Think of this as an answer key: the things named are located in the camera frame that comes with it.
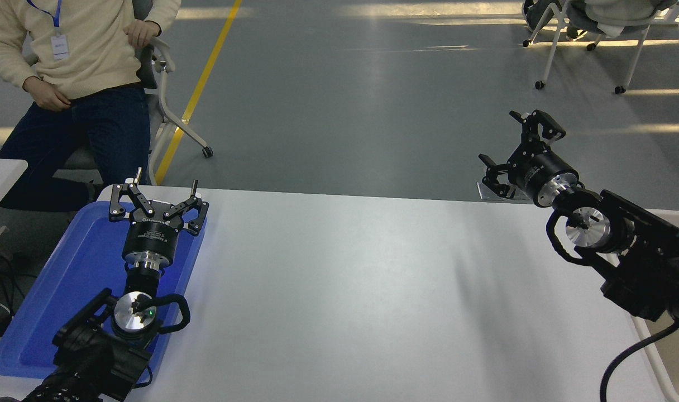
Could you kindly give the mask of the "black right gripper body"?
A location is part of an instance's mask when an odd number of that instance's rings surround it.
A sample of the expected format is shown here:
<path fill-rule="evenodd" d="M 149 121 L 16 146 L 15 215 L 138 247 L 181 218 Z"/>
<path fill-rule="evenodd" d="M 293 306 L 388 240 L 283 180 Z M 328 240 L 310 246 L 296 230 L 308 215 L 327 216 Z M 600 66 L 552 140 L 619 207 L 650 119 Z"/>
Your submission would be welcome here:
<path fill-rule="evenodd" d="M 578 183 L 577 171 L 549 147 L 520 146 L 509 158 L 509 183 L 539 208 L 549 208 L 559 194 Z"/>

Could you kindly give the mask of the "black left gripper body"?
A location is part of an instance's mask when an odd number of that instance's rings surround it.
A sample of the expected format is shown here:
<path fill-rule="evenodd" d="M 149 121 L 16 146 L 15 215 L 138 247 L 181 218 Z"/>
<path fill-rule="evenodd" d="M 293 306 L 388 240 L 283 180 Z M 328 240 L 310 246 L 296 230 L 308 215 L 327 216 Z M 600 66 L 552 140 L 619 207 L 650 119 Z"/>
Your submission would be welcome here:
<path fill-rule="evenodd" d="M 160 262 L 175 259 L 179 234 L 185 222 L 182 216 L 164 216 L 169 209 L 177 209 L 175 204 L 153 200 L 151 209 L 154 211 L 151 217 L 141 208 L 133 209 L 130 214 L 131 224 L 122 250 L 126 262 L 138 262 L 152 253 Z"/>

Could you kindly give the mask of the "person's right hand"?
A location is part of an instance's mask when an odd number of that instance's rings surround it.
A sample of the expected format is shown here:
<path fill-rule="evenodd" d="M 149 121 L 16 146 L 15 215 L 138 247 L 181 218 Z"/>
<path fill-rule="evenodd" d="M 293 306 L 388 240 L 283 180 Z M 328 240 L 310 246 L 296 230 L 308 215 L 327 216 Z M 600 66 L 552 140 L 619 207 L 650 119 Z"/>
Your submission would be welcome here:
<path fill-rule="evenodd" d="M 28 93 L 34 99 L 34 102 L 45 110 L 61 112 L 71 108 L 71 102 L 49 83 L 39 80 L 33 81 L 28 85 Z"/>

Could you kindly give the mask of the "person's left hand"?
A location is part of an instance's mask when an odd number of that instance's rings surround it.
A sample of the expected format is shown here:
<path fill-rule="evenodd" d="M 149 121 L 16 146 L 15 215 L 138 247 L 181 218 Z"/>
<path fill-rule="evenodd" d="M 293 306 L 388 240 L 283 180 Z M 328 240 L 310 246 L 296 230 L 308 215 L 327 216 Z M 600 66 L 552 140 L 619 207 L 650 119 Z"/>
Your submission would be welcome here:
<path fill-rule="evenodd" d="M 161 27 L 154 21 L 133 20 L 123 28 L 123 33 L 134 49 L 142 49 L 161 34 Z"/>

